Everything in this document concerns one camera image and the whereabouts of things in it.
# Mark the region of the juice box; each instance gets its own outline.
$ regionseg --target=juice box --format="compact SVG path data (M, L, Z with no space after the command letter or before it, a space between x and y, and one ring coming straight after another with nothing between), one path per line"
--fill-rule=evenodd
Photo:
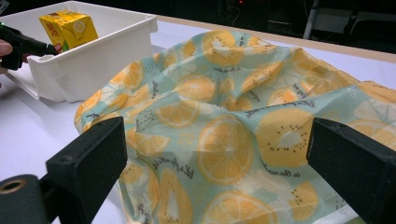
M62 10L39 19L59 53L98 38L92 19L86 14Z

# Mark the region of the white tray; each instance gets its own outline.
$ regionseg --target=white tray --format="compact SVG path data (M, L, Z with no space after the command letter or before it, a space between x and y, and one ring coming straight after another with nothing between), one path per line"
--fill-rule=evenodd
M152 54L150 33L158 27L151 14L68 1L0 17L0 22L50 43L38 18L62 9L90 15L99 38L57 56L29 56L18 71L8 70L6 75L37 100L86 100L128 63Z

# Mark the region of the beeswax wrap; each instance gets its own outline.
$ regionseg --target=beeswax wrap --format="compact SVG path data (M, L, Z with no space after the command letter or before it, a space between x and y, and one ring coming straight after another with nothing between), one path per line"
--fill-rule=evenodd
M81 104L75 124L82 133L117 116L131 223L312 223L346 206L307 164L314 117L396 149L396 91L237 32L128 64Z

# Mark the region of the white table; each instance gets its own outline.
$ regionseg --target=white table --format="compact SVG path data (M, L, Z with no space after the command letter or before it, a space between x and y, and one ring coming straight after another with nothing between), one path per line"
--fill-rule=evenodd
M153 53L208 30L224 28L165 17L158 18L158 27L159 31L151 34ZM304 46L313 56L359 80L374 80L396 89L394 55L251 33L277 45ZM0 89L0 180L24 174L41 178L47 172L45 161L78 137L73 119L80 103L54 103L46 99L37 101L6 76L0 76L0 83L3 84ZM119 195L113 189L93 223L123 222L125 220Z

